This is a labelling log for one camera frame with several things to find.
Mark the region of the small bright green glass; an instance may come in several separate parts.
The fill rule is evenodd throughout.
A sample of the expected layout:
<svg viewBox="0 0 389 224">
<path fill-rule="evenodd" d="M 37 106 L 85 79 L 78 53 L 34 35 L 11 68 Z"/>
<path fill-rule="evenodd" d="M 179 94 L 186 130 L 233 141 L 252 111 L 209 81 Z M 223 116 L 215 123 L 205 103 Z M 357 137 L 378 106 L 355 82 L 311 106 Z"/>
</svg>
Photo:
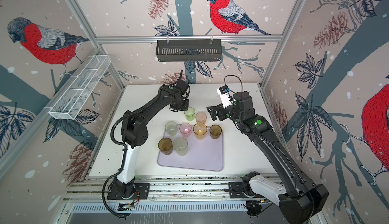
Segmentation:
<svg viewBox="0 0 389 224">
<path fill-rule="evenodd" d="M 194 108 L 189 107 L 187 111 L 184 111 L 184 115 L 187 121 L 193 121 L 196 116 L 196 111 Z"/>
</svg>

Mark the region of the yellow faceted glass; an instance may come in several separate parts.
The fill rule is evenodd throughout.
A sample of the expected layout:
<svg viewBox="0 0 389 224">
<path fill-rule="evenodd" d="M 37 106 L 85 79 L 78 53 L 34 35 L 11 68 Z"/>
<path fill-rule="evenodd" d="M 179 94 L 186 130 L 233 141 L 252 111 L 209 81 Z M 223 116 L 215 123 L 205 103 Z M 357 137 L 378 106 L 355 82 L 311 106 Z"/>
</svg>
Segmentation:
<svg viewBox="0 0 389 224">
<path fill-rule="evenodd" d="M 197 140 L 203 140 L 206 137 L 208 128 L 204 123 L 197 123 L 193 126 L 193 132 Z"/>
</svg>

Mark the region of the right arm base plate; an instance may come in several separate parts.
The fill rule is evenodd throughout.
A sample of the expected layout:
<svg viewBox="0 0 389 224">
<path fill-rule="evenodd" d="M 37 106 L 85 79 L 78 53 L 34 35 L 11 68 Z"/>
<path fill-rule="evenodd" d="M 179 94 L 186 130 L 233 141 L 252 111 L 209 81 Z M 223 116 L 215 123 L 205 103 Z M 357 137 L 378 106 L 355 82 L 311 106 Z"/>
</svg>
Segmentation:
<svg viewBox="0 0 389 224">
<path fill-rule="evenodd" d="M 247 194 L 242 182 L 231 181 L 228 183 L 228 187 L 224 190 L 226 193 L 229 193 L 231 199 L 254 199 L 254 198 L 262 198 L 265 199 L 264 196 L 259 194 Z"/>
</svg>

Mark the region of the pale pink textured glass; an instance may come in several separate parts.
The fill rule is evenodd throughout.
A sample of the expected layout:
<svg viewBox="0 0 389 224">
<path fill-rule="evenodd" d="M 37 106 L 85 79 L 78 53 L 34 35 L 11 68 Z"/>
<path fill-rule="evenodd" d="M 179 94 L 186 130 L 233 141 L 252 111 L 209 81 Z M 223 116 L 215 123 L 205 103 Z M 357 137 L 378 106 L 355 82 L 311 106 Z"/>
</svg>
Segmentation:
<svg viewBox="0 0 389 224">
<path fill-rule="evenodd" d="M 196 119 L 196 122 L 197 122 L 197 123 L 205 124 L 206 121 L 207 121 L 207 115 L 206 115 L 206 113 L 204 113 L 204 112 L 198 112 L 198 113 L 196 114 L 195 119 Z"/>
</svg>

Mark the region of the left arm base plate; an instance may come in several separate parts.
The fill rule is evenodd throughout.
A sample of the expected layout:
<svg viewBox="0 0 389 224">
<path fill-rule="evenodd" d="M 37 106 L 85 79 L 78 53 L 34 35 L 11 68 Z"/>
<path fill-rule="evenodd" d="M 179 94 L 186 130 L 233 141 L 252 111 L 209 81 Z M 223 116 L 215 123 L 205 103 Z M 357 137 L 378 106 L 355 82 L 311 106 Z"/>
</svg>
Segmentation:
<svg viewBox="0 0 389 224">
<path fill-rule="evenodd" d="M 149 183 L 111 183 L 108 187 L 108 200 L 146 200 L 150 190 Z"/>
</svg>

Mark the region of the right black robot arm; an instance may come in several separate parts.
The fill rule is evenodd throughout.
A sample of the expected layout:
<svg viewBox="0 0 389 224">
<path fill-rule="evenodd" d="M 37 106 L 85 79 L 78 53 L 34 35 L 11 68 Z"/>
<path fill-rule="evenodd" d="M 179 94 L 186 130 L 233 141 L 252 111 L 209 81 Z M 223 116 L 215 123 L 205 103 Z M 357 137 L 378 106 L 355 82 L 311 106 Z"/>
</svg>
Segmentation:
<svg viewBox="0 0 389 224">
<path fill-rule="evenodd" d="M 242 178 L 241 189 L 231 196 L 244 194 L 249 198 L 260 195 L 276 204 L 291 224 L 307 224 L 311 217 L 322 210 L 329 196 L 323 184 L 316 184 L 294 162 L 278 140 L 271 124 L 255 113 L 248 91 L 230 95 L 227 86 L 217 89 L 222 103 L 207 107 L 212 120 L 230 119 L 265 155 L 281 183 L 268 180 L 253 171 Z"/>
</svg>

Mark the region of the olive amber textured glass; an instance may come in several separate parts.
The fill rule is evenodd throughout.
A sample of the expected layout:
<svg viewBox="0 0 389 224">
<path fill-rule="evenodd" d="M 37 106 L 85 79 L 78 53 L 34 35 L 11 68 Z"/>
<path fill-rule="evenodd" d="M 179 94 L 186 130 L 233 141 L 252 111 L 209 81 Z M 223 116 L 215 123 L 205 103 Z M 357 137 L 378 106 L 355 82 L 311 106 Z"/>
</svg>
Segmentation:
<svg viewBox="0 0 389 224">
<path fill-rule="evenodd" d="M 173 142 L 170 138 L 162 138 L 158 142 L 158 148 L 161 153 L 170 155 L 173 152 Z"/>
</svg>

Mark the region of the pale green short glass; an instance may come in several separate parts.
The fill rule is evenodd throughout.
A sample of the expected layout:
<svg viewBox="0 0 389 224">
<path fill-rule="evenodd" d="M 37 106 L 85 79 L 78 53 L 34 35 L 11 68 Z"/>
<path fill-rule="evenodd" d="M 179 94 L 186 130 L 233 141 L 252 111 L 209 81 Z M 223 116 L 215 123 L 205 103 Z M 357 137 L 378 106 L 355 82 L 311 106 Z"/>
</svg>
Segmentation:
<svg viewBox="0 0 389 224">
<path fill-rule="evenodd" d="M 165 131 L 170 135 L 170 136 L 175 136 L 178 131 L 177 124 L 174 121 L 169 121 L 165 125 Z"/>
</svg>

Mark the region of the tall pale green glass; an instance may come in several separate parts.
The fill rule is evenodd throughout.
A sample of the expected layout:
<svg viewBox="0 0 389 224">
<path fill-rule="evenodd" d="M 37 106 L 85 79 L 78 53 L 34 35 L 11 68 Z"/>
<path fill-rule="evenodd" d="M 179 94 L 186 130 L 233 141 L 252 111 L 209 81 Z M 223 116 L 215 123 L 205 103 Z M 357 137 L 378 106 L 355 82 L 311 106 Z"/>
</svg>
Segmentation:
<svg viewBox="0 0 389 224">
<path fill-rule="evenodd" d="M 184 137 L 178 137 L 173 141 L 173 148 L 179 156 L 185 156 L 188 150 L 188 141 Z"/>
</svg>

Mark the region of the dark amber textured glass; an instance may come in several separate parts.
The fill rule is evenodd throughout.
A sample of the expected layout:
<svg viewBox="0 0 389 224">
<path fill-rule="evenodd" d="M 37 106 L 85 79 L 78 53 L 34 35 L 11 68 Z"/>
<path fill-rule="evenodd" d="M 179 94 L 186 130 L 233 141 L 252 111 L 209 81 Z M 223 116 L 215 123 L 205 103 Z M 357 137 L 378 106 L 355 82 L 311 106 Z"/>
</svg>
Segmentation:
<svg viewBox="0 0 389 224">
<path fill-rule="evenodd" d="M 219 125 L 212 125 L 209 128 L 209 133 L 212 139 L 216 140 L 222 134 L 222 128 Z"/>
</svg>

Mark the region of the pink faceted glass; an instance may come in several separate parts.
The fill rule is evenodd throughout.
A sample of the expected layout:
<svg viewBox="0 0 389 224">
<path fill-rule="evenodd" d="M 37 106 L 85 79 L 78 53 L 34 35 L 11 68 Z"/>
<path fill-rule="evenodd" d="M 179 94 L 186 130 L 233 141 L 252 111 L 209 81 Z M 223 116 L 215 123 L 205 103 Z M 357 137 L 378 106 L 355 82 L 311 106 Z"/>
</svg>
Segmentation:
<svg viewBox="0 0 389 224">
<path fill-rule="evenodd" d="M 181 132 L 181 134 L 184 138 L 188 138 L 192 132 L 192 125 L 189 123 L 182 123 L 179 126 L 179 131 Z"/>
</svg>

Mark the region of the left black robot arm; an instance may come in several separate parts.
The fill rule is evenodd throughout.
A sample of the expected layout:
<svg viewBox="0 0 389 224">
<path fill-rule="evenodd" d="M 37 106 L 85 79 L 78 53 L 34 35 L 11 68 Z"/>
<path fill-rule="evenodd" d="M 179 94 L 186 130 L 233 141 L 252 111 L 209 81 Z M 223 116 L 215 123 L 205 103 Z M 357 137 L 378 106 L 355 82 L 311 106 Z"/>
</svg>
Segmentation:
<svg viewBox="0 0 389 224">
<path fill-rule="evenodd" d="M 136 193 L 135 165 L 140 147 L 147 141 L 148 123 L 163 108 L 172 112 L 187 111 L 190 86 L 179 79 L 172 84 L 162 85 L 157 95 L 135 111 L 126 111 L 110 131 L 111 141 L 123 147 L 121 165 L 108 187 L 108 199 L 130 199 Z"/>
</svg>

